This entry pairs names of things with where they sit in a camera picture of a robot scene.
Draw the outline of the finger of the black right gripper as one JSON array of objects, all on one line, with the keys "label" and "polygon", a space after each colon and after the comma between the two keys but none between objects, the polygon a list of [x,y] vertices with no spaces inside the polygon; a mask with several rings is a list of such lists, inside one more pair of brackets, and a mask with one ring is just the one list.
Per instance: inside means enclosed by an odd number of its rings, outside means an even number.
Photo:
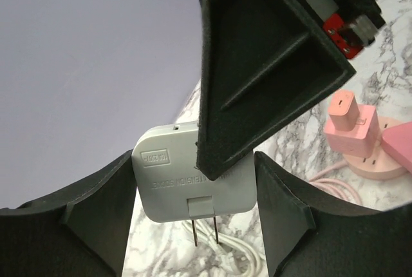
[{"label": "finger of the black right gripper", "polygon": [[198,169],[216,180],[355,75],[303,0],[199,0]]}]

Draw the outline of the small pink charger adapter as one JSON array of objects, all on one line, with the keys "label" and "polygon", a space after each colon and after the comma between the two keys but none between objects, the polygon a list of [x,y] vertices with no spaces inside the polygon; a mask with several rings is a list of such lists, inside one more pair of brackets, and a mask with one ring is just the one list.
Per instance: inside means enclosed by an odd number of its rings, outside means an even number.
[{"label": "small pink charger adapter", "polygon": [[328,113],[336,130],[351,131],[360,115],[354,92],[336,91],[332,95]]}]

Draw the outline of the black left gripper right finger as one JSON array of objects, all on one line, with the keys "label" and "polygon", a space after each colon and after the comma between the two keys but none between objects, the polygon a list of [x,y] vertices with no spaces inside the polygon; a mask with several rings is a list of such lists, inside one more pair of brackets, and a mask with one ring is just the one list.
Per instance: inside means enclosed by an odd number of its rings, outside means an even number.
[{"label": "black left gripper right finger", "polygon": [[257,205],[270,276],[410,276],[411,206],[338,199],[256,152]]}]

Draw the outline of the pink triangular power strip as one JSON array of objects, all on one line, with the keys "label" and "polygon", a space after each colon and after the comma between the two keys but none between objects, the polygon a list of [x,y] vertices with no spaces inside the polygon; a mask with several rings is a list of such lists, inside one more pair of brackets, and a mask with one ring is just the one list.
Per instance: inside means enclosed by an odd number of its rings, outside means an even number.
[{"label": "pink triangular power strip", "polygon": [[397,163],[411,173],[412,156],[411,122],[385,129],[382,132],[381,147]]}]

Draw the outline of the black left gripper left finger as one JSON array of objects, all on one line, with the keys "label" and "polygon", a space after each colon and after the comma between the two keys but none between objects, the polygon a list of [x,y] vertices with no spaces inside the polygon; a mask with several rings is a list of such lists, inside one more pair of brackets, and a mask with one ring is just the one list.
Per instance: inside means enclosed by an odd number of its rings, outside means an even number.
[{"label": "black left gripper left finger", "polygon": [[1,209],[1,276],[121,276],[136,198],[131,152],[15,209]]}]

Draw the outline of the white usb charger plug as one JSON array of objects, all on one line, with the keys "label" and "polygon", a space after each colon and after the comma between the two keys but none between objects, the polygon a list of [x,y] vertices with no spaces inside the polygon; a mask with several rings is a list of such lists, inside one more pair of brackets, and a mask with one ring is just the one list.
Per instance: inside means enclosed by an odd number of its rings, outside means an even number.
[{"label": "white usb charger plug", "polygon": [[253,154],[210,180],[196,166],[197,139],[196,121],[157,126],[138,139],[131,155],[147,217],[158,223],[188,220],[195,242],[200,220],[245,213],[257,202]]}]

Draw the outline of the round pink power strip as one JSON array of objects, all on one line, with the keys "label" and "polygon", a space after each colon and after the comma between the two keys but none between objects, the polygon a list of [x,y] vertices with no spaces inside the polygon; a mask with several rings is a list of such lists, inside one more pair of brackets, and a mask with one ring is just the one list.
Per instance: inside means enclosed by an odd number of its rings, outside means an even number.
[{"label": "round pink power strip", "polygon": [[391,180],[407,173],[394,158],[382,148],[382,132],[397,127],[401,121],[389,117],[374,118],[364,137],[344,141],[343,157],[349,168],[360,177],[371,180]]}]

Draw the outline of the pink cube socket adapter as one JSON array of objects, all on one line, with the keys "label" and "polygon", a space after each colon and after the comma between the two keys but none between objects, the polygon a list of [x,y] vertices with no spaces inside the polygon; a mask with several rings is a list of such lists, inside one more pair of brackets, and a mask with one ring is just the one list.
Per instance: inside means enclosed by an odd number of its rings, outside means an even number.
[{"label": "pink cube socket adapter", "polygon": [[326,121],[324,134],[333,151],[344,155],[369,158],[380,136],[376,107],[359,105],[360,115],[351,131],[338,130],[331,119]]}]

